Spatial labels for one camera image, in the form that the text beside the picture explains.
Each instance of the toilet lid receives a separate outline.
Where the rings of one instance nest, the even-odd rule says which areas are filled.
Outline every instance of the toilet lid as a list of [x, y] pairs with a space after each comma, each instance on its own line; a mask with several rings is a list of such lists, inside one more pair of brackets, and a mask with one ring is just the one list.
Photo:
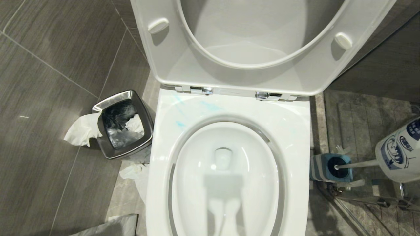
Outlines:
[[207, 125], [183, 145], [172, 180], [178, 235], [270, 235], [279, 177], [267, 143], [233, 122]]
[[338, 76], [395, 0], [131, 3], [162, 84], [309, 96]]

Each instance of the white toilet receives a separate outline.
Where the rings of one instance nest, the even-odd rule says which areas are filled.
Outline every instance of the white toilet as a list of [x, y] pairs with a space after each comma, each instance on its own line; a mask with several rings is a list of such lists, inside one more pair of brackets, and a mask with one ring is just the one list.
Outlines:
[[299, 236], [310, 108], [395, 0], [131, 0], [159, 93], [149, 236]]

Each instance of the trash can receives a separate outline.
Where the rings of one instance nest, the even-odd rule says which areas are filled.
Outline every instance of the trash can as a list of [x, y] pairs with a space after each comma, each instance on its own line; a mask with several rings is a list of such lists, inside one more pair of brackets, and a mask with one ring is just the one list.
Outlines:
[[99, 112], [97, 140], [105, 157], [149, 163], [153, 120], [138, 94], [129, 90], [108, 97], [92, 107], [92, 113]]

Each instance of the crumpled tissue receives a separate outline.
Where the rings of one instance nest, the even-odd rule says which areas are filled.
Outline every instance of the crumpled tissue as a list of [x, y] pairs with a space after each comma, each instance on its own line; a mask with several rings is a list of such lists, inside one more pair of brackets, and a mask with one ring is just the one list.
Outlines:
[[64, 140], [75, 146], [87, 145], [90, 147], [89, 138], [102, 137], [98, 128], [98, 118], [101, 113], [93, 113], [79, 117], [68, 129]]
[[147, 180], [149, 177], [149, 165], [132, 163], [129, 167], [120, 171], [120, 176], [123, 179], [133, 179], [136, 183], [137, 191], [140, 198], [146, 204], [147, 195]]
[[133, 118], [126, 122], [126, 128], [129, 131], [134, 131], [144, 135], [143, 123], [138, 114], [135, 114]]

